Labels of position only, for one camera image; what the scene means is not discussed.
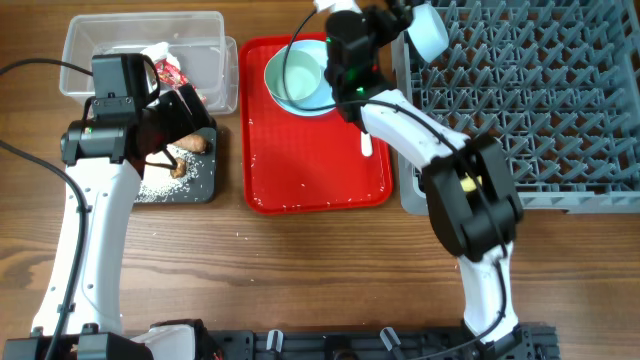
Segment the orange carrot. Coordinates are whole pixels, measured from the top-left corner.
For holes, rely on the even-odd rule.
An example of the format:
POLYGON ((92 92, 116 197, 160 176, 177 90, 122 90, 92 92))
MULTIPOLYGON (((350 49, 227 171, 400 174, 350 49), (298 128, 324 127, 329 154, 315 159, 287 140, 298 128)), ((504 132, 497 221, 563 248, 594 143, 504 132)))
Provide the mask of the orange carrot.
POLYGON ((208 140, 197 134, 187 135, 173 142, 172 145, 192 153, 205 153, 209 149, 208 140))

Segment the red snack wrapper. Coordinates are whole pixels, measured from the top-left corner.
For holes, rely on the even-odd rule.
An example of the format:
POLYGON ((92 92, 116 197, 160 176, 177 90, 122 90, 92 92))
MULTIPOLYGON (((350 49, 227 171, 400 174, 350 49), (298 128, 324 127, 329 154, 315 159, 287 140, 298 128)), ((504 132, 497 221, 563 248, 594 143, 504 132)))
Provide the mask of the red snack wrapper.
POLYGON ((167 59, 156 62, 155 69, 158 72, 160 81, 173 90, 178 90, 185 85, 191 85, 188 77, 167 59))

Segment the light blue bowl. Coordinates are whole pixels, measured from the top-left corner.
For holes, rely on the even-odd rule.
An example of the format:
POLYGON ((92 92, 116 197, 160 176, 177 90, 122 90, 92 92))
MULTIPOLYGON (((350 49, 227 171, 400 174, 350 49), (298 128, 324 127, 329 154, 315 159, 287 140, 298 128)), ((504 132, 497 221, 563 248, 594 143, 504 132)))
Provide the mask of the light blue bowl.
POLYGON ((430 4, 413 8, 413 21, 407 32, 417 53, 427 63, 433 62, 449 48, 448 31, 442 18, 430 4))

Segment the brown food scrap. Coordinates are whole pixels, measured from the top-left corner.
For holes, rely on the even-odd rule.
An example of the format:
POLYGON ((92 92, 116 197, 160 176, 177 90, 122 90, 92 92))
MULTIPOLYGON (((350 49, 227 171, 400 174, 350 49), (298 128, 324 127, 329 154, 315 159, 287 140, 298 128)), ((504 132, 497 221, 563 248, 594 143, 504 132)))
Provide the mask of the brown food scrap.
POLYGON ((170 176, 174 179, 183 178, 188 171, 188 162, 183 158, 176 159, 176 167, 170 171, 170 176))

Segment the pile of white rice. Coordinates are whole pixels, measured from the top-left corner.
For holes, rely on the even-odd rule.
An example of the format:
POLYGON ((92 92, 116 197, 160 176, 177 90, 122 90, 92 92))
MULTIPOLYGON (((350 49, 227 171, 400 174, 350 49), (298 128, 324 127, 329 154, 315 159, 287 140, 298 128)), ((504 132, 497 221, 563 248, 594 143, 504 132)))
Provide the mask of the pile of white rice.
POLYGON ((135 202, 149 204, 208 201, 214 189, 215 156, 192 153, 173 145, 168 145, 167 151, 175 160, 183 158, 188 162, 187 174, 183 178, 174 179, 170 176, 169 169, 147 165, 135 202))

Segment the white tissue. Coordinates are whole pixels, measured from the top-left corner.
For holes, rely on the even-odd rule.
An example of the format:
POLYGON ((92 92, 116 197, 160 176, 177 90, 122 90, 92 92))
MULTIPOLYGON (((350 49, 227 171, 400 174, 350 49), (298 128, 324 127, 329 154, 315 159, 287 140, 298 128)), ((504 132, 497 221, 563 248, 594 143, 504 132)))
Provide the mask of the white tissue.
POLYGON ((153 63, 167 60, 171 56, 167 42, 160 42, 148 46, 141 51, 141 54, 149 57, 153 63))

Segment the light blue plate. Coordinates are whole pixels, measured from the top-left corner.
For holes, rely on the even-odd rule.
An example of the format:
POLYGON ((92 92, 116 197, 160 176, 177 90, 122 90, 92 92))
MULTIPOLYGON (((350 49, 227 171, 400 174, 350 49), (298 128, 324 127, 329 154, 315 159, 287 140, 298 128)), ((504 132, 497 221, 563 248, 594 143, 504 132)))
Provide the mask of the light blue plate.
MULTIPOLYGON (((283 47, 279 52, 285 50, 287 50, 287 47, 283 47)), ((291 50, 301 50, 307 52, 318 61, 318 63, 322 67, 320 87, 312 96, 300 102, 283 102, 277 100, 267 89, 271 98, 278 106, 291 114, 303 117, 315 117, 328 113, 333 108, 335 102, 332 98, 331 87, 324 77, 324 72, 328 63, 326 44, 319 40, 296 41, 293 43, 291 50)))

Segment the mint green bowl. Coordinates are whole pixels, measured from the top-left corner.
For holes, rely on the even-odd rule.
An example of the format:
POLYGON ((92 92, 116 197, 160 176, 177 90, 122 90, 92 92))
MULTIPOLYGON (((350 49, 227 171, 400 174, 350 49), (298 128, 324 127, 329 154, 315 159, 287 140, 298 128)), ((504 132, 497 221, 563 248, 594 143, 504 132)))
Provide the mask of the mint green bowl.
POLYGON ((309 53, 285 50, 272 57, 264 71, 264 82, 271 95, 283 102, 300 102, 320 87, 322 67, 309 53))

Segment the yellow plastic cup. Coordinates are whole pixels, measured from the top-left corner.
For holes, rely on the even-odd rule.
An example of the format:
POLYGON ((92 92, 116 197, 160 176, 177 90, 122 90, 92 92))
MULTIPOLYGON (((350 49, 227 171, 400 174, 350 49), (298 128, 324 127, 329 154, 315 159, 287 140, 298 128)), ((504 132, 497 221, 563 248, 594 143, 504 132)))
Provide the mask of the yellow plastic cup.
POLYGON ((465 193, 472 193, 482 186, 481 176, 470 176, 468 173, 466 173, 462 178, 460 178, 459 181, 460 181, 462 190, 465 193))

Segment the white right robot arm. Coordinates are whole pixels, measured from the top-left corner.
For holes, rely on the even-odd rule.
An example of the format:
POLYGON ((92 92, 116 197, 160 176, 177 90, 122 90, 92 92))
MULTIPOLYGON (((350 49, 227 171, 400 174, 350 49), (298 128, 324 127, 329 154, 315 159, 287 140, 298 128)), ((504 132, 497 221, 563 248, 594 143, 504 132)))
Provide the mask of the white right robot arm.
POLYGON ((380 48, 402 34, 422 60, 440 56, 450 45, 441 16, 419 1, 390 1, 381 9, 316 0, 314 7, 329 14, 325 78, 337 111, 420 170, 433 231, 460 266, 465 327, 476 341, 496 344, 518 324, 509 267, 523 217, 502 146, 487 134, 471 138, 438 123, 379 68, 380 48))

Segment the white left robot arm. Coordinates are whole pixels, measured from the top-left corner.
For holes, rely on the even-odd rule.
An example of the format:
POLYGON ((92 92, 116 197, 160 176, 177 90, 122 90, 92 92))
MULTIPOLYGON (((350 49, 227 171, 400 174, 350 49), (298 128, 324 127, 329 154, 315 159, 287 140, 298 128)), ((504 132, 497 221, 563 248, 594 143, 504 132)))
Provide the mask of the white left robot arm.
POLYGON ((187 84, 162 96, 106 94, 85 102, 61 142, 67 200, 49 289, 26 338, 6 342, 7 359, 212 359, 202 321, 175 320, 127 338, 120 272, 129 217, 147 155, 211 124, 187 84))

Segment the grey dishwasher rack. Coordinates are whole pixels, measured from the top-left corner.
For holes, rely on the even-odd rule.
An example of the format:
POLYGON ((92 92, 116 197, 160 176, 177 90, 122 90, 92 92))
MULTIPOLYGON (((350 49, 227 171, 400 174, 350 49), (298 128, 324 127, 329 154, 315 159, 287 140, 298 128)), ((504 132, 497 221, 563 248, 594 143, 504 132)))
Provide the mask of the grey dishwasher rack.
POLYGON ((522 204, 639 210, 639 7, 631 1, 438 1, 449 48, 392 43, 398 88, 443 125, 503 146, 522 204))

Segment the clear plastic bin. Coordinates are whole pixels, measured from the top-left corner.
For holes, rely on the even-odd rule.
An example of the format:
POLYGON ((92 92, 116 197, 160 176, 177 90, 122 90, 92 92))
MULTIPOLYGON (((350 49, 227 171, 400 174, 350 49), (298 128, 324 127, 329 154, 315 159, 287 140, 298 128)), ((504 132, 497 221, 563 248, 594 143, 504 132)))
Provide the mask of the clear plastic bin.
POLYGON ((213 115, 238 102, 238 50, 216 11, 78 15, 69 25, 62 60, 91 68, 95 55, 139 53, 163 44, 213 115))

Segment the black plastic tray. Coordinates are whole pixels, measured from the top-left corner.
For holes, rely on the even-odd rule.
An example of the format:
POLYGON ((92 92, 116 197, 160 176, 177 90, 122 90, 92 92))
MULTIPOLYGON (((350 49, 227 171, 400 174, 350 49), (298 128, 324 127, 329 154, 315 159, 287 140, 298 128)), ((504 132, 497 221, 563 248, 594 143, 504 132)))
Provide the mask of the black plastic tray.
POLYGON ((148 155, 149 163, 164 167, 146 166, 136 204, 207 203, 215 193, 217 167, 217 128, 204 127, 190 135, 182 146, 169 144, 167 152, 176 160, 177 177, 165 166, 170 159, 162 152, 148 155))

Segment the white plastic spoon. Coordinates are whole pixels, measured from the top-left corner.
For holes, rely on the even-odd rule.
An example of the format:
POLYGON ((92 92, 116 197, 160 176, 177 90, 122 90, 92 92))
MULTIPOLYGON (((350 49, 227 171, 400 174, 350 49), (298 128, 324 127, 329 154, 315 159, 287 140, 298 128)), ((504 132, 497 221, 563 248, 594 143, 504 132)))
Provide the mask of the white plastic spoon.
POLYGON ((371 157, 373 155, 372 138, 368 133, 362 132, 360 134, 360 146, 361 154, 364 157, 371 157))

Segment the red serving tray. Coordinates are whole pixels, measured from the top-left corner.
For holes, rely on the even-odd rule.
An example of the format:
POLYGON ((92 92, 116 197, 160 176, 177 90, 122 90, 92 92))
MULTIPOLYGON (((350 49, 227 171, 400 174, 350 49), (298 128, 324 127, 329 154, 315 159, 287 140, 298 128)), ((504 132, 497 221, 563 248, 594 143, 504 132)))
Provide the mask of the red serving tray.
POLYGON ((264 82, 269 60, 289 36, 258 37, 240 50, 240 115, 244 196, 264 215, 372 207, 393 190, 389 148, 375 139, 361 151, 361 133, 336 111, 317 117, 287 112, 264 82))

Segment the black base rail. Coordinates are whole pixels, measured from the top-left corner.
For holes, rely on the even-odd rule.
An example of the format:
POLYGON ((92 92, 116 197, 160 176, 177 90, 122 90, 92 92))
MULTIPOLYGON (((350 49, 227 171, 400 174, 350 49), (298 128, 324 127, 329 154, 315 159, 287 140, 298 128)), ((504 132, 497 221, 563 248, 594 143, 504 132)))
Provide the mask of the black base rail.
POLYGON ((224 359, 510 359, 560 360, 556 329, 521 324, 490 344, 461 327, 402 332, 212 331, 224 359))

